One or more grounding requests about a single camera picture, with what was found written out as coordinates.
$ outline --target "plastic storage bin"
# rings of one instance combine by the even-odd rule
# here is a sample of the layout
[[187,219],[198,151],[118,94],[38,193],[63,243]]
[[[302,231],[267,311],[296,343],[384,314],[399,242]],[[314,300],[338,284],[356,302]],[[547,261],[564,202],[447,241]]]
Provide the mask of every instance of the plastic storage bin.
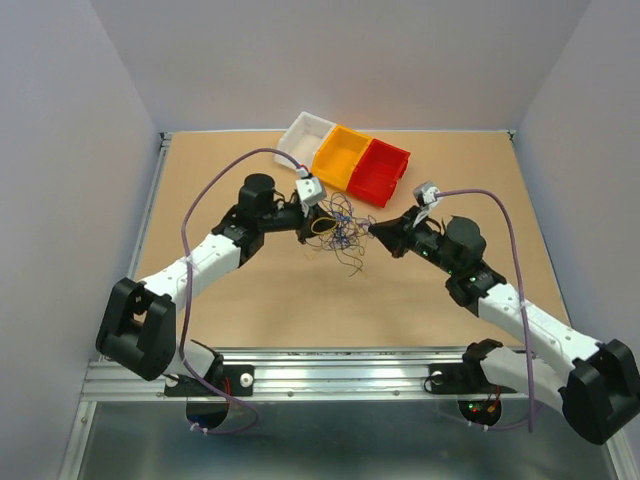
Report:
[[[335,126],[336,124],[329,120],[302,112],[280,138],[278,149],[291,154],[293,158],[311,170],[318,149],[327,140]],[[291,162],[280,155],[274,155],[274,160],[293,169]]]
[[322,182],[346,191],[351,174],[373,139],[337,125],[318,150],[311,173]]
[[373,139],[351,175],[347,192],[384,207],[409,163],[409,152]]

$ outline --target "yellow bin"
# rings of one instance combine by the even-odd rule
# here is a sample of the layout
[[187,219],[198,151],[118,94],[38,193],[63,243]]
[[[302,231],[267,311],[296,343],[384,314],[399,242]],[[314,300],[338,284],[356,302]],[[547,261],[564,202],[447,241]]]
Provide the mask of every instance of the yellow bin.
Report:
[[311,165],[311,173],[327,185],[346,191],[351,174],[371,140],[368,135],[336,125],[318,149]]

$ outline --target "white wall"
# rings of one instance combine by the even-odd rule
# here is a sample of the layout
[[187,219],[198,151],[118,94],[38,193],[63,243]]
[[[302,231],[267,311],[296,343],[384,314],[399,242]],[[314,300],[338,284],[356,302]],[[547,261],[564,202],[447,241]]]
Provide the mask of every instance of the white wall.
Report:
[[[574,325],[640,359],[640,2],[594,0],[516,135]],[[640,455],[640,420],[628,429]]]
[[57,478],[157,135],[88,0],[0,15],[0,477]]
[[589,0],[92,0],[163,131],[514,128]]

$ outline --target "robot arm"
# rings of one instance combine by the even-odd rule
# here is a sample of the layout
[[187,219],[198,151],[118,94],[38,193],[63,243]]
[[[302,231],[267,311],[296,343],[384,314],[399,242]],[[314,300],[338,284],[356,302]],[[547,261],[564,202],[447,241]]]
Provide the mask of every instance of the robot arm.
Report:
[[[113,287],[96,340],[97,350],[145,380],[160,375],[190,376],[178,355],[176,316],[185,307],[187,262],[193,266],[195,297],[223,275],[244,265],[264,244],[269,232],[293,230],[304,243],[313,232],[334,221],[320,206],[326,196],[320,181],[304,170],[290,201],[275,199],[275,182],[263,174],[248,176],[238,203],[205,239],[174,263],[135,282],[120,280]],[[222,357],[195,342],[186,345],[189,363],[215,383]]]
[[[583,438],[604,443],[640,413],[640,374],[631,350],[618,340],[604,344],[579,333],[530,302],[520,305],[517,289],[483,261],[486,241],[472,220],[454,217],[442,232],[431,228],[428,214],[437,193],[431,183],[418,187],[418,206],[371,225],[369,233],[394,258],[412,251],[447,272],[445,287],[458,305],[519,340],[520,309],[526,308],[532,348],[539,355],[533,362],[536,397],[561,411]],[[471,345],[463,356],[469,382],[528,393],[525,360],[492,340]]]

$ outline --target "white bin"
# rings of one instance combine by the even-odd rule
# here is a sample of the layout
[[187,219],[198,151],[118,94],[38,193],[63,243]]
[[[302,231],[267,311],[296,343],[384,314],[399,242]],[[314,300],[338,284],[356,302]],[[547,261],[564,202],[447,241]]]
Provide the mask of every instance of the white bin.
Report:
[[[318,149],[335,126],[336,124],[329,120],[302,112],[282,135],[278,149],[291,154],[300,164],[311,170]],[[274,155],[274,160],[293,169],[291,162],[280,155]]]

